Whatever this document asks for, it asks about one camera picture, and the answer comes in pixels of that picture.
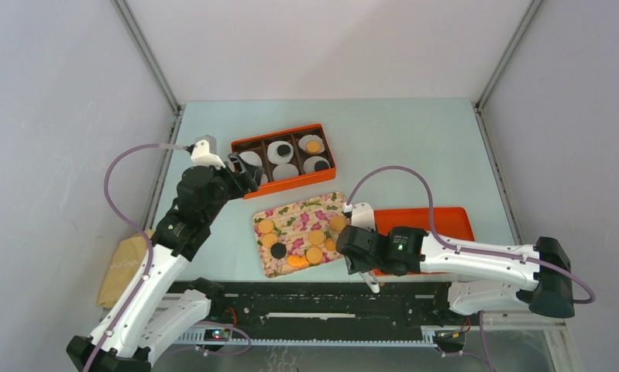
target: black disc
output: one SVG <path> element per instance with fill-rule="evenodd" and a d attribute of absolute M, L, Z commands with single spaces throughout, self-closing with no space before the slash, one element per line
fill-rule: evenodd
<path fill-rule="evenodd" d="M 291 147 L 289 145 L 279 145 L 277 147 L 277 155 L 285 157 L 289 153 L 291 153 Z"/>
<path fill-rule="evenodd" d="M 316 162 L 316 164 L 314 164 L 314 171 L 324 171 L 326 169 L 329 169 L 329 164 L 327 161 L 321 160 L 319 162 Z"/>
<path fill-rule="evenodd" d="M 287 246 L 282 243 L 275 243 L 270 248 L 270 254 L 278 260 L 281 260 L 287 255 Z"/>

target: floral placemat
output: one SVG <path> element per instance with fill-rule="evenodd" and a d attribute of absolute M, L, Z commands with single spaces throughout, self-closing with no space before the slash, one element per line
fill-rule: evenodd
<path fill-rule="evenodd" d="M 267 277 L 291 274 L 342 258 L 336 252 L 339 232 L 347 223 L 346 197 L 331 192 L 254 215 L 254 233 Z"/>

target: light blue table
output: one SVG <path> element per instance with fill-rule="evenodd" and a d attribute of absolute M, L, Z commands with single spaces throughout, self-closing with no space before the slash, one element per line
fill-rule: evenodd
<path fill-rule="evenodd" d="M 422 174 L 437 206 L 463 207 L 476 240 L 513 242 L 471 103 L 465 99 L 191 102 L 186 105 L 177 143 L 192 144 L 199 136 L 210 134 L 218 140 L 218 154 L 226 158 L 234 140 L 315 122 L 322 123 L 328 137 L 337 164 L 336 179 L 231 201 L 180 280 L 202 276 L 219 281 L 361 281 L 346 273 L 342 260 L 266 278 L 252 217 L 256 212 L 330 191 L 348 195 L 365 174 L 390 164 Z M 175 151 L 156 211 L 157 222 L 176 195 L 181 173 L 190 166 L 188 154 Z M 396 171 L 371 178 L 358 192 L 357 201 L 369 202 L 375 209 L 428 204 L 418 180 Z"/>

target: orange disc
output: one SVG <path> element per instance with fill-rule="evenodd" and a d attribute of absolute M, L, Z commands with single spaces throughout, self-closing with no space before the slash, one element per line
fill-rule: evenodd
<path fill-rule="evenodd" d="M 269 219 L 264 219 L 263 221 L 259 222 L 259 231 L 262 234 L 267 234 L 273 231 L 273 229 L 275 229 L 275 224 L 273 223 L 273 221 L 270 221 Z"/>
<path fill-rule="evenodd" d="M 314 155 L 321 152 L 321 144 L 318 141 L 309 141 L 307 143 L 307 152 Z"/>
<path fill-rule="evenodd" d="M 304 256 L 307 257 L 307 261 L 309 261 L 310 264 L 316 265 L 323 259 L 323 251 L 317 246 L 313 246 L 307 250 Z"/>
<path fill-rule="evenodd" d="M 309 243 L 317 246 L 325 241 L 325 233 L 321 230 L 314 230 L 309 233 Z"/>
<path fill-rule="evenodd" d="M 266 234 L 263 236 L 263 238 L 261 238 L 261 243 L 266 248 L 271 248 L 273 244 L 277 243 L 277 241 L 277 235 L 275 234 Z"/>
<path fill-rule="evenodd" d="M 336 243 L 334 243 L 334 240 L 332 240 L 332 238 L 328 238 L 325 240 L 325 248 L 330 252 L 334 252 L 336 250 Z"/>
<path fill-rule="evenodd" d="M 336 231 L 336 232 L 340 232 L 341 230 L 343 230 L 346 227 L 346 224 L 348 222 L 346 221 L 346 217 L 343 215 L 337 215 L 336 217 L 334 217 L 333 219 L 330 220 L 330 229 Z"/>
<path fill-rule="evenodd" d="M 287 258 L 287 264 L 291 265 L 292 267 L 303 267 L 309 265 L 309 261 L 307 261 L 304 256 L 289 256 Z"/>

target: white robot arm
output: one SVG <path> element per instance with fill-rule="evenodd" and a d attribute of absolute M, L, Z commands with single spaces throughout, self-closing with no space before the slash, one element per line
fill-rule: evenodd
<path fill-rule="evenodd" d="M 68 344 L 67 354 L 78 370 L 149 371 L 188 327 L 224 310 L 211 308 L 211 300 L 222 294 L 219 286 L 198 279 L 174 306 L 150 322 L 168 288 L 209 237 L 209 226 L 225 203 L 259 188 L 263 168 L 232 154 L 232 170 L 215 155 L 214 142 L 205 136 L 188 148 L 195 166 L 182 174 L 177 198 L 156 226 L 148 274 L 149 252 L 115 307 L 89 337 L 75 336 Z"/>
<path fill-rule="evenodd" d="M 571 280 L 531 262 L 547 260 L 570 270 L 569 259 L 555 239 L 541 238 L 534 245 L 495 246 L 441 236 L 456 247 L 451 250 L 423 229 L 398 226 L 389 236 L 379 234 L 367 203 L 347 205 L 344 211 L 350 214 L 351 225 L 339 235 L 337 250 L 346 256 L 349 273 L 362 274 L 374 293 L 380 289 L 373 269 L 395 275 L 448 272 L 482 279 L 451 283 L 448 294 L 438 296 L 457 314 L 530 309 L 553 318 L 574 315 Z M 467 248 L 488 254 L 470 253 Z M 495 257 L 494 253 L 512 253 L 523 260 Z"/>

